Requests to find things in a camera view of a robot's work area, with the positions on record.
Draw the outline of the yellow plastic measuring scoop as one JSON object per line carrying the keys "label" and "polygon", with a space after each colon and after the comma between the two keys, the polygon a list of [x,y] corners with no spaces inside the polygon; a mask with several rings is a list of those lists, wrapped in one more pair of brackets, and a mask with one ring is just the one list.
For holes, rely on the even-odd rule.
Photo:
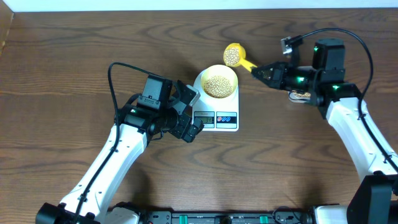
{"label": "yellow plastic measuring scoop", "polygon": [[246,51],[239,43],[229,44],[223,53],[223,61],[229,67],[244,67],[247,71],[251,72],[257,66],[252,62],[246,60]]}

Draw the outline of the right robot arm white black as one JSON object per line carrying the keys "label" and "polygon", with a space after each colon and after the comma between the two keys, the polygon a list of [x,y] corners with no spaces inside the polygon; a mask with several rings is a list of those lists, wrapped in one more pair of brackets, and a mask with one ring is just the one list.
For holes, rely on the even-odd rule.
{"label": "right robot arm white black", "polygon": [[338,133],[361,184],[348,205],[319,205],[303,223],[397,223],[397,154],[369,114],[354,83],[344,80],[345,46],[340,39],[315,42],[312,66],[300,67],[298,39],[282,39],[289,62],[253,67],[251,73],[269,88],[308,93],[304,103],[318,108]]}

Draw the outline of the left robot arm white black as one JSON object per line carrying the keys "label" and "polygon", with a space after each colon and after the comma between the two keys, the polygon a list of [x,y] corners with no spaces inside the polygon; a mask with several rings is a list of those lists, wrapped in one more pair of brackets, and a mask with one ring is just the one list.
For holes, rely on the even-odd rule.
{"label": "left robot arm white black", "polygon": [[170,133],[192,142],[203,122],[185,110],[200,92],[181,81],[149,75],[141,94],[116,110],[114,125],[95,161],[74,189],[58,205],[45,203],[36,223],[141,223],[139,212],[109,205],[124,176],[156,135]]}

